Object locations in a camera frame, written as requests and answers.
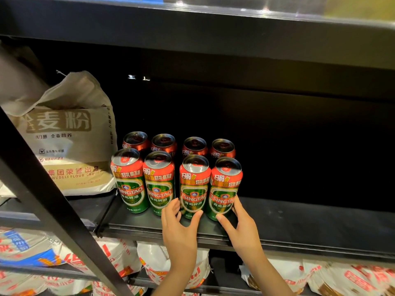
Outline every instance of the can lid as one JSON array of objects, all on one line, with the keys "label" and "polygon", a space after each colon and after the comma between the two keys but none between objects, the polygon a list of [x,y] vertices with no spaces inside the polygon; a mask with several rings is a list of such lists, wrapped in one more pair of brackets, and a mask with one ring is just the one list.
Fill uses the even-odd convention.
[{"label": "can lid", "polygon": [[221,153],[230,153],[235,149],[235,145],[228,139],[215,139],[213,148]]},{"label": "can lid", "polygon": [[171,155],[165,151],[153,151],[145,157],[145,164],[149,168],[161,169],[171,163]]},{"label": "can lid", "polygon": [[182,161],[182,165],[189,172],[201,173],[209,168],[209,161],[200,155],[190,155]]},{"label": "can lid", "polygon": [[184,145],[187,149],[192,151],[200,151],[207,146],[207,143],[200,137],[189,137],[185,139]]},{"label": "can lid", "polygon": [[175,138],[170,134],[159,134],[152,138],[152,144],[160,148],[165,148],[167,146],[173,145],[174,143]]},{"label": "can lid", "polygon": [[140,131],[135,131],[135,132],[130,132],[129,134],[126,134],[124,137],[124,141],[127,144],[141,144],[147,140],[148,135],[144,132]]},{"label": "can lid", "polygon": [[140,158],[140,153],[134,148],[124,148],[118,150],[111,158],[115,165],[126,166],[132,165]]},{"label": "can lid", "polygon": [[215,167],[220,171],[220,173],[228,176],[235,176],[241,172],[241,164],[239,161],[230,157],[219,158],[215,162]]}]

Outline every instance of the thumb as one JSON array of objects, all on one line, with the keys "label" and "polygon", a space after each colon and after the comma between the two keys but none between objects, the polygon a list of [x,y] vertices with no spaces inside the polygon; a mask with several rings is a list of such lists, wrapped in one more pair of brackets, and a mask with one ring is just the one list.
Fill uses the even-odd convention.
[{"label": "thumb", "polygon": [[228,233],[230,240],[232,240],[232,237],[234,236],[234,233],[236,231],[235,228],[233,227],[233,225],[226,218],[226,216],[224,216],[222,214],[217,214],[215,217],[217,218],[219,223],[222,225],[222,227],[225,229],[225,231]]},{"label": "thumb", "polygon": [[197,211],[193,216],[192,216],[192,220],[191,220],[191,224],[190,224],[190,228],[197,233],[198,232],[198,226],[199,226],[199,221],[200,221],[200,217],[203,215],[203,211],[199,210]]}]

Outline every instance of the person's right hand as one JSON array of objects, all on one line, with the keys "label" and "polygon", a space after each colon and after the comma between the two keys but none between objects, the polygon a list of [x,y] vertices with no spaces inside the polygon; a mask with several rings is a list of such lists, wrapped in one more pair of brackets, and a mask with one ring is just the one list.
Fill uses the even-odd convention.
[{"label": "person's right hand", "polygon": [[254,219],[243,208],[237,195],[235,196],[232,210],[238,219],[237,228],[234,228],[222,214],[217,214],[216,218],[228,233],[233,248],[239,257],[244,263],[250,266],[257,260],[258,255],[264,254],[258,229],[256,228]]}]

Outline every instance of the red and green can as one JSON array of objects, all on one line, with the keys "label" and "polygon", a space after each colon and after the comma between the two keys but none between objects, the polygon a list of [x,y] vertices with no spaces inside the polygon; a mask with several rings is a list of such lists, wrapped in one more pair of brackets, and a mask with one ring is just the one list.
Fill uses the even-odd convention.
[{"label": "red and green can", "polygon": [[143,164],[148,199],[158,216],[175,197],[174,162],[165,151],[154,151],[145,157]]},{"label": "red and green can", "polygon": [[215,159],[222,157],[235,158],[235,145],[228,139],[215,139],[211,145],[210,154]]},{"label": "red and green can", "polygon": [[144,212],[149,201],[144,187],[143,160],[138,150],[118,150],[111,158],[111,171],[126,208],[132,213]]},{"label": "red and green can", "polygon": [[159,134],[152,138],[151,151],[165,151],[174,158],[177,151],[177,142],[173,135]]},{"label": "red and green can", "polygon": [[201,155],[187,156],[180,166],[180,208],[188,219],[204,207],[209,189],[211,169]]},{"label": "red and green can", "polygon": [[122,143],[122,148],[134,148],[140,152],[140,157],[145,158],[151,152],[151,142],[144,132],[135,131],[126,134]]},{"label": "red and green can", "polygon": [[189,155],[206,156],[209,152],[207,143],[200,137],[189,137],[185,139],[182,146],[182,157],[185,158]]},{"label": "red and green can", "polygon": [[238,160],[223,157],[216,161],[215,167],[211,170],[210,195],[205,207],[210,219],[217,221],[217,214],[230,213],[242,178],[243,172]]}]

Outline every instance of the forearm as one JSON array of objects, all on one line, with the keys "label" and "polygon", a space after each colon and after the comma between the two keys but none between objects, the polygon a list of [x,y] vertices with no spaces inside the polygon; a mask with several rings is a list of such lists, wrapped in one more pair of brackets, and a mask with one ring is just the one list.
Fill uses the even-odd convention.
[{"label": "forearm", "polygon": [[264,252],[259,254],[254,262],[246,263],[262,295],[266,296],[294,296],[295,294],[286,284],[277,270],[270,264]]},{"label": "forearm", "polygon": [[180,296],[190,279],[182,270],[171,270],[152,296]]}]

